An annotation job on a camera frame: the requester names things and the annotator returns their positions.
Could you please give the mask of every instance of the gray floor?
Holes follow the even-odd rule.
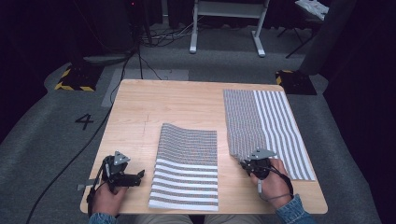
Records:
[[[188,70],[190,81],[276,84],[275,71],[298,68],[308,46],[285,59],[299,45],[294,32],[277,38],[280,30],[263,30],[266,57],[260,58],[251,29],[204,30],[193,55],[189,54],[189,36],[162,48],[143,47],[141,55],[154,70]],[[308,36],[308,32],[303,33],[303,37]],[[102,102],[114,72],[122,64],[105,68],[95,92],[55,91],[67,65],[49,74],[45,82],[48,94],[23,116],[0,146],[2,223],[26,221],[40,193],[89,142],[106,116],[108,107]],[[138,58],[134,56],[126,68],[138,69]],[[380,223],[369,187],[322,96],[327,81],[321,76],[312,77],[312,81],[317,96],[288,95],[288,99],[329,206],[327,214],[314,217],[318,223]],[[83,131],[83,124],[75,120],[87,113],[94,123]],[[50,187],[30,223],[87,223],[87,216],[79,210],[82,193],[76,191],[76,184],[88,178],[103,132],[104,128],[100,129]],[[122,223],[129,218],[120,217]],[[264,219],[277,223],[275,216]]]

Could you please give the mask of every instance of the black equipment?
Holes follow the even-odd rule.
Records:
[[[265,150],[265,149],[257,149],[252,152],[249,156],[247,156],[247,160],[241,161],[241,166],[244,170],[247,171],[247,174],[250,175],[253,173],[260,180],[264,180],[270,172],[274,172],[279,175],[288,185],[290,196],[293,198],[293,185],[288,176],[280,173],[272,164],[269,157],[275,156],[275,152]],[[262,182],[258,181],[258,192],[260,197],[262,198]]]
[[[91,187],[90,194],[87,196],[88,216],[92,215],[92,203],[96,193],[95,186],[99,181],[99,176],[102,173],[103,184],[107,183],[111,192],[114,192],[115,187],[134,187],[140,186],[141,178],[145,175],[145,170],[140,171],[137,175],[127,175],[124,173],[128,161],[131,159],[124,156],[122,153],[116,151],[114,156],[107,156],[103,159],[102,166],[95,178]]]

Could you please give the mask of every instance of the white metal frame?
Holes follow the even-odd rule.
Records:
[[[222,16],[259,19],[257,30],[252,31],[251,34],[259,56],[264,57],[265,51],[260,41],[260,32],[262,30],[262,23],[264,22],[269,1],[270,0],[263,0],[263,4],[241,4],[195,0],[190,53],[196,53],[197,51],[198,15]]]

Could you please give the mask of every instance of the wooden table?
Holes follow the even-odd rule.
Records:
[[[123,80],[109,117],[90,178],[95,178],[102,160],[115,150],[131,158],[126,174],[146,170],[140,187],[129,188],[120,210],[123,214],[208,214],[210,212],[149,208],[160,131],[163,123],[180,128],[213,130],[218,134],[219,211],[218,214],[274,213],[258,196],[257,186],[229,155],[223,90],[283,91],[277,85]],[[324,214],[327,204],[318,181],[292,181],[304,209]],[[87,187],[80,209],[87,213]]]

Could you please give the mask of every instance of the striped cloth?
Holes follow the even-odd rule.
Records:
[[[272,150],[291,179],[315,180],[283,91],[224,90],[230,154],[245,160],[257,147]]]
[[[219,210],[216,131],[163,125],[148,206]]]

